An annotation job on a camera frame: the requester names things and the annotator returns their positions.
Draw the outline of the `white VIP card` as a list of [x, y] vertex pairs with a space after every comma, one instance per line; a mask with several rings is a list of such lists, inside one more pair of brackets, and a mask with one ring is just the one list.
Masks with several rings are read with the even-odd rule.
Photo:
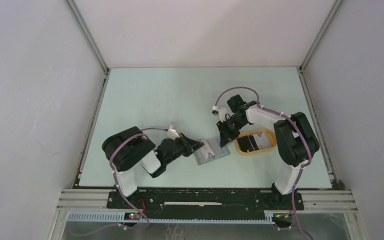
[[204, 145], [198, 150], [199, 160], [201, 163], [206, 163], [211, 161], [215, 157], [215, 153], [211, 147]]
[[219, 156], [222, 153], [222, 150], [220, 148], [220, 139], [218, 137], [206, 139], [203, 141], [205, 146], [211, 147], [213, 152], [215, 153], [215, 157]]

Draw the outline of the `black VIP card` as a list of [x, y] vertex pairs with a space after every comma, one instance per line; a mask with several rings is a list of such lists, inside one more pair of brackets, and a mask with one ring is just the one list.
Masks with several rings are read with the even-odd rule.
[[257, 151], [258, 145], [253, 135], [245, 135], [237, 139], [237, 145], [241, 152], [251, 153]]

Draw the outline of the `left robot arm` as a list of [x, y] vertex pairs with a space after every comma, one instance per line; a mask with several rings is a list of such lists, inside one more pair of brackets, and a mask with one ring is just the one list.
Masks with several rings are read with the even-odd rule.
[[[166, 133], [160, 145], [156, 145], [145, 131], [157, 130]], [[133, 126], [108, 137], [101, 148], [109, 161], [115, 186], [120, 193], [118, 201], [125, 208], [133, 208], [138, 202], [138, 184], [134, 167], [141, 167], [152, 177], [157, 178], [167, 169], [167, 165], [180, 157], [189, 157], [205, 144], [177, 132], [171, 124], [168, 128]]]

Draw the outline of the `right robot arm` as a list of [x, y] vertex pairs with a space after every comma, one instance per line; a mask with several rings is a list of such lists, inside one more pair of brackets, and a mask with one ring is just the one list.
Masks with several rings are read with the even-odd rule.
[[302, 112], [286, 115], [262, 106], [259, 100], [245, 102], [240, 95], [234, 95], [227, 101], [232, 114], [226, 108], [214, 104], [212, 113], [219, 116], [217, 128], [220, 134], [220, 146], [239, 138], [240, 130], [246, 125], [259, 125], [275, 135], [277, 150], [283, 165], [274, 182], [277, 191], [271, 194], [271, 204], [284, 209], [291, 202], [289, 193], [293, 192], [304, 168], [311, 164], [313, 156], [320, 150], [320, 143]]

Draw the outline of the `orange plastic tray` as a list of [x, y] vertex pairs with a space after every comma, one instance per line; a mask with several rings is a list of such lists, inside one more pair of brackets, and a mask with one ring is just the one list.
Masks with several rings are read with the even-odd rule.
[[[237, 143], [237, 139], [243, 136], [253, 135], [258, 146], [258, 150], [253, 152], [242, 152], [240, 151]], [[237, 151], [242, 155], [253, 155], [268, 152], [273, 150], [277, 146], [277, 140], [275, 133], [267, 128], [260, 128], [257, 130], [247, 131], [240, 133], [238, 138], [235, 140], [235, 146]]]

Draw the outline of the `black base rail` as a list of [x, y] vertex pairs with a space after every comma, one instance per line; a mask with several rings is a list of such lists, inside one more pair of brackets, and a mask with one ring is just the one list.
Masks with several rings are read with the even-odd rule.
[[157, 188], [141, 187], [124, 200], [117, 190], [108, 194], [108, 209], [134, 205], [150, 221], [263, 221], [266, 211], [304, 210], [302, 195], [282, 195], [274, 188]]

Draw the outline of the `aluminium frame rail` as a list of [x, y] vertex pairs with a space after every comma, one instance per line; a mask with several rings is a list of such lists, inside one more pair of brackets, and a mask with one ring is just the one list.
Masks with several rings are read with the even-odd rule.
[[275, 202], [264, 189], [142, 188], [130, 204], [111, 189], [65, 189], [57, 204], [69, 221], [114, 223], [291, 223], [297, 214], [355, 214], [349, 190], [299, 190]]

